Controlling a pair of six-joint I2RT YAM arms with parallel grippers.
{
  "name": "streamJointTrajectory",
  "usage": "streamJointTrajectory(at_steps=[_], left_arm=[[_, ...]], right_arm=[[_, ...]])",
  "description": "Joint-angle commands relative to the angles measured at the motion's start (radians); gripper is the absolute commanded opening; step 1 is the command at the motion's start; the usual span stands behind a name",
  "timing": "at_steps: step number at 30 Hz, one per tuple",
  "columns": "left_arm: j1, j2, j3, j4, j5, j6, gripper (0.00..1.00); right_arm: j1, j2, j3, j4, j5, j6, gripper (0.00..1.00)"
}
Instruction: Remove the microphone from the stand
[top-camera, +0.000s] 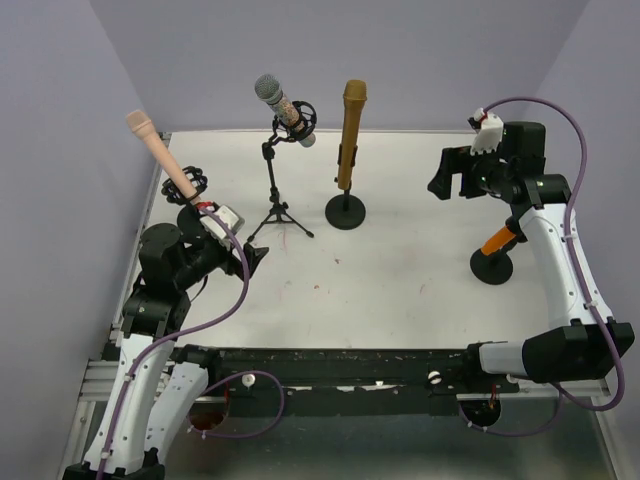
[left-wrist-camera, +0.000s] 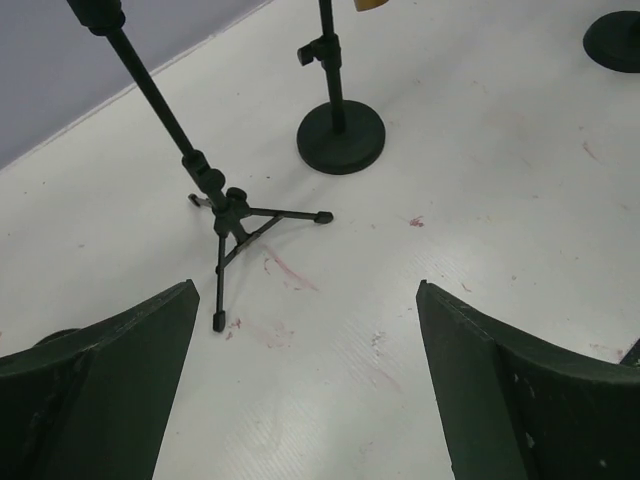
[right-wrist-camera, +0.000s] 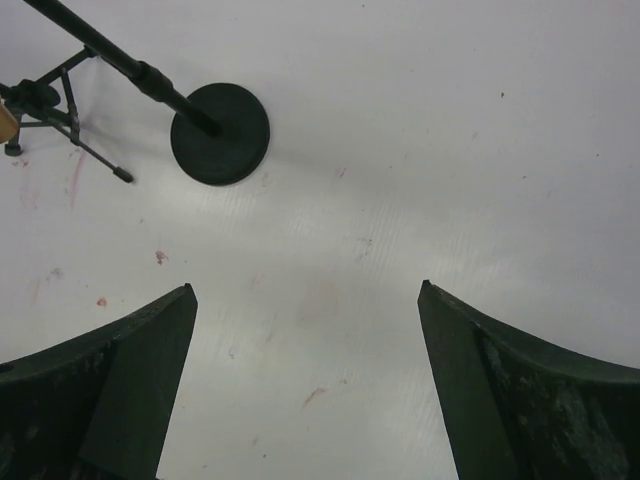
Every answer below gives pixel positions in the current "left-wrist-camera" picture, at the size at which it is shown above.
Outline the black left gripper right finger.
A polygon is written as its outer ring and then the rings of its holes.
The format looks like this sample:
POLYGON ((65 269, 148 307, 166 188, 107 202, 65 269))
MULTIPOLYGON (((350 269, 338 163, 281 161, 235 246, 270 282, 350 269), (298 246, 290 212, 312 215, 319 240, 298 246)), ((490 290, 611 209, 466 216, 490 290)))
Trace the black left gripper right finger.
POLYGON ((637 345, 618 363, 588 357, 428 281, 416 303, 455 478, 638 478, 637 345))

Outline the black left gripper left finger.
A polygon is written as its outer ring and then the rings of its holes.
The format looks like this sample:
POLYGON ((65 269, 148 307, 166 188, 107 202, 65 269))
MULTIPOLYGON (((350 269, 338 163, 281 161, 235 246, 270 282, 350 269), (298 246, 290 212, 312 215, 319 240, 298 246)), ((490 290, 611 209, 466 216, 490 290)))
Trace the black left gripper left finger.
POLYGON ((2 478, 152 478, 199 302, 186 280, 2 357, 2 478))

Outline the black tripod microphone stand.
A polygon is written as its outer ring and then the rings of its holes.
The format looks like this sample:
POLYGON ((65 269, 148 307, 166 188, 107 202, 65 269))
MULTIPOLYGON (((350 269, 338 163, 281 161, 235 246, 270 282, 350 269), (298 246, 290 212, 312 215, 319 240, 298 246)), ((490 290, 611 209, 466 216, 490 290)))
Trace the black tripod microphone stand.
POLYGON ((156 116, 182 154, 182 165, 199 190, 204 194, 188 196, 198 208, 207 207, 214 216, 213 230, 218 237, 216 266, 216 306, 212 329, 221 333, 226 327, 224 309, 224 272, 227 265, 255 240, 283 219, 312 221, 325 225, 333 221, 328 211, 315 213, 277 209, 253 208, 247 202, 247 194, 240 188, 224 190, 224 174, 211 167, 203 152, 193 147, 169 105, 144 66, 131 42, 123 31, 126 21, 119 1, 69 0, 80 24, 93 35, 108 40, 119 59, 141 90, 156 116))

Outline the black round-base clip stand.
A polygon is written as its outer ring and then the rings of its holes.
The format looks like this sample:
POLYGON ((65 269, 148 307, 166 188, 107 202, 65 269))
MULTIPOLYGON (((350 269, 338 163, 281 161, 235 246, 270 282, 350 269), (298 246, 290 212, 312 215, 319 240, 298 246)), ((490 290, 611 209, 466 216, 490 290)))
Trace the black round-base clip stand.
POLYGON ((372 165, 383 152, 386 128, 370 106, 343 96, 342 52, 335 32, 330 1, 319 3, 322 35, 297 51, 306 66, 321 64, 329 101, 315 107, 301 121, 296 144, 301 159, 312 169, 329 175, 348 175, 372 165))

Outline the gold microphone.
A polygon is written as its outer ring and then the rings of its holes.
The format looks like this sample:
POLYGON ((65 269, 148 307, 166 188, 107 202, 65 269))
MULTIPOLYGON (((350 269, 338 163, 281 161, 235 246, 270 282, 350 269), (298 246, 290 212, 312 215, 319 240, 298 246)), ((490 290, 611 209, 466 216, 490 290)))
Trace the gold microphone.
POLYGON ((358 12, 379 8, 387 2, 388 0, 354 0, 355 8, 358 12))

